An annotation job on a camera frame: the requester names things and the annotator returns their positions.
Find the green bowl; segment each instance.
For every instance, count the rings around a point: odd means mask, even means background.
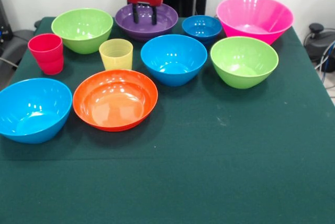
[[[51,29],[69,49],[89,54],[98,51],[108,39],[112,25],[113,18],[109,13],[94,8],[79,8],[56,17]]]
[[[249,37],[228,37],[216,42],[210,57],[222,80],[247,89],[265,80],[277,67],[277,52],[267,43]]]

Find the red cup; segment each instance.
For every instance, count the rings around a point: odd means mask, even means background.
[[[40,34],[30,39],[28,48],[46,75],[56,75],[63,70],[63,41],[59,36]]]

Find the yellow cup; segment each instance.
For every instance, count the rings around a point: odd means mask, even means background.
[[[99,52],[105,70],[131,70],[132,50],[131,42],[125,39],[110,39],[103,42],[99,47]]]

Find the small blue bowl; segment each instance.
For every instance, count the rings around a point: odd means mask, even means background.
[[[65,124],[72,93],[54,79],[29,79],[0,92],[0,134],[20,143],[52,139]]]
[[[183,21],[182,27],[187,35],[199,40],[204,45],[213,43],[222,31],[220,21],[210,16],[190,16]]]
[[[141,50],[148,71],[167,86],[180,86],[194,78],[207,60],[206,48],[183,35],[151,39]]]

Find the bowl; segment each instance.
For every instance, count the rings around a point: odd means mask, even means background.
[[[164,35],[142,47],[141,59],[158,81],[167,86],[180,86],[198,74],[207,60],[207,50],[192,37]]]
[[[137,6],[139,22],[136,24],[132,15],[132,4],[121,8],[115,15],[117,25],[132,39],[146,42],[154,37],[169,33],[178,21],[177,12],[169,5],[157,7],[157,24],[151,20],[152,8]]]
[[[216,42],[210,57],[226,84],[251,88],[265,80],[278,65],[277,52],[267,43],[250,37],[228,37]]]
[[[272,44],[292,24],[292,12],[275,0],[225,0],[216,14],[227,37],[246,36]]]
[[[103,131],[124,131],[140,124],[158,99],[155,84],[132,70],[108,70],[84,80],[73,95],[75,113]]]
[[[220,21],[210,16],[190,16],[182,23],[185,33],[202,42],[204,45],[212,44],[222,30]]]
[[[79,54],[98,51],[110,35],[113,19],[109,13],[94,8],[65,12],[52,22],[52,32],[63,39],[66,47]]]
[[[28,79],[0,92],[0,134],[21,143],[52,139],[72,105],[69,88],[54,79]]]

